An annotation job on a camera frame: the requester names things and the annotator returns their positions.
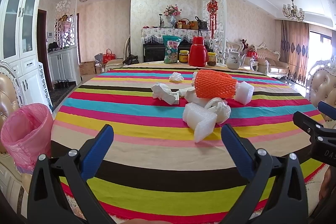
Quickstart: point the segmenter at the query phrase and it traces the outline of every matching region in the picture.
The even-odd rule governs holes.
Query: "screw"
[[[45,157],[45,154],[41,154],[39,155],[39,160],[44,160],[46,157]]]
[[[296,160],[297,156],[295,153],[290,153],[289,154],[289,157],[292,159],[292,160]]]
[[[266,154],[267,154],[267,152],[266,152],[266,150],[265,149],[258,149],[258,154],[260,155],[260,156],[265,156]]]
[[[68,154],[69,154],[70,157],[74,157],[74,156],[77,155],[77,150],[75,150],[75,149],[70,150]]]

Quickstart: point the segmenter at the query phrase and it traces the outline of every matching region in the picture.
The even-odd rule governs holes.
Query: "chandelier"
[[[292,20],[297,20],[297,21],[303,21],[305,19],[305,11],[300,8],[299,10],[297,9],[297,6],[294,5],[294,0],[292,1],[292,7],[290,4],[286,6],[286,4],[283,5],[283,15],[287,18],[292,18]]]

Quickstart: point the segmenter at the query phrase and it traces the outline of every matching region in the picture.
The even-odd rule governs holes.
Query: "glass cabinet door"
[[[34,14],[35,0],[26,0],[22,8],[22,37],[20,39],[22,52],[31,52],[33,50],[33,14]]]
[[[8,58],[17,54],[16,21],[20,19],[20,0],[8,0],[3,27],[3,57]]]

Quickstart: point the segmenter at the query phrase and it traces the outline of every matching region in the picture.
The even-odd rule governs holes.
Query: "crumpled tissue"
[[[184,80],[182,74],[178,72],[173,72],[172,75],[169,76],[170,82],[182,82]]]
[[[195,103],[189,103],[185,105],[182,119],[194,130],[194,142],[198,143],[213,132],[217,114]]]
[[[178,93],[179,93],[180,97],[185,97],[186,92],[189,91],[189,90],[195,90],[195,88],[193,86],[190,86],[188,88],[179,89]]]
[[[245,81],[237,83],[234,100],[242,103],[243,105],[247,105],[249,102],[251,102],[253,91],[254,86],[246,83]]]
[[[160,100],[164,100],[168,104],[174,104],[176,97],[171,89],[163,83],[156,83],[152,86],[153,98],[159,98]]]
[[[205,107],[205,105],[210,101],[210,99],[207,98],[198,98],[196,96],[196,90],[193,86],[189,88],[189,90],[187,90],[184,98],[187,100],[188,103],[195,103],[201,107]]]
[[[191,85],[192,85],[192,86],[195,85],[196,75],[197,75],[197,71],[193,73],[193,78],[192,78],[192,80],[191,80]]]
[[[227,105],[227,101],[219,97],[212,98],[204,108],[217,114],[217,124],[225,122],[231,114],[231,107]]]

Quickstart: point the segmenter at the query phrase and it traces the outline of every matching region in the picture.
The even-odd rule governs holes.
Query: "flower vase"
[[[176,18],[175,16],[171,15],[170,19],[169,19],[169,23],[171,24],[171,26],[175,29],[175,23],[176,23]]]

